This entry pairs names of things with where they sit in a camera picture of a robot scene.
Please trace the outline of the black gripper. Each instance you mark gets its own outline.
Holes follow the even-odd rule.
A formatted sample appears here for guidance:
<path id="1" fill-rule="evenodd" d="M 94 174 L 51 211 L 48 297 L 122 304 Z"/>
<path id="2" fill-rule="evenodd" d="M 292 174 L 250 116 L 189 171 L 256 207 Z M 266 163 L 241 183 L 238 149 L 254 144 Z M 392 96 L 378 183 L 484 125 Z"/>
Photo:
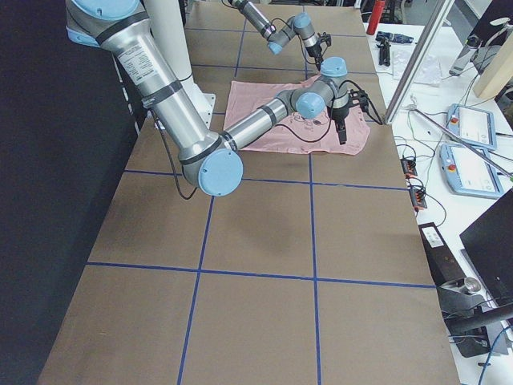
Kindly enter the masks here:
<path id="1" fill-rule="evenodd" d="M 347 131 L 345 129 L 345 118 L 347 117 L 347 106 L 332 107 L 332 120 L 337 129 L 337 136 L 340 145 L 346 144 Z"/>
<path id="2" fill-rule="evenodd" d="M 319 71 L 321 69 L 322 48 L 319 42 L 314 43 L 312 46 L 306 48 L 309 56 L 314 59 L 315 67 Z"/>

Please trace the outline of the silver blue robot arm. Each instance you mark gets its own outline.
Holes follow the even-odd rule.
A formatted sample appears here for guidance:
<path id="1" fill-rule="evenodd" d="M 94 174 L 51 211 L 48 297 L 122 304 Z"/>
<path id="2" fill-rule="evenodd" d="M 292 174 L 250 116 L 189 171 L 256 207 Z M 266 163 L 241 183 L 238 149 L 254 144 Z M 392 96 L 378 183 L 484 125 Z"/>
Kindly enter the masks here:
<path id="1" fill-rule="evenodd" d="M 269 20 L 251 1 L 222 1 L 224 6 L 238 10 L 256 31 L 265 39 L 267 47 L 274 55 L 280 54 L 285 46 L 298 37 L 302 45 L 301 53 L 308 64 L 318 70 L 324 61 L 325 49 L 331 45 L 331 35 L 316 33 L 310 16 L 301 12 L 287 20 Z"/>
<path id="2" fill-rule="evenodd" d="M 224 196 L 243 176 L 238 151 L 263 136 L 293 113 L 306 119 L 327 107 L 349 109 L 344 59 L 324 58 L 321 36 L 306 13 L 291 17 L 277 30 L 250 1 L 234 6 L 278 53 L 299 38 L 315 59 L 320 74 L 307 88 L 279 92 L 266 104 L 227 130 L 212 132 L 196 108 L 200 90 L 191 68 L 180 6 L 176 1 L 68 1 L 69 39 L 111 52 L 142 97 L 143 105 L 164 125 L 179 149 L 189 184 L 208 195 Z"/>

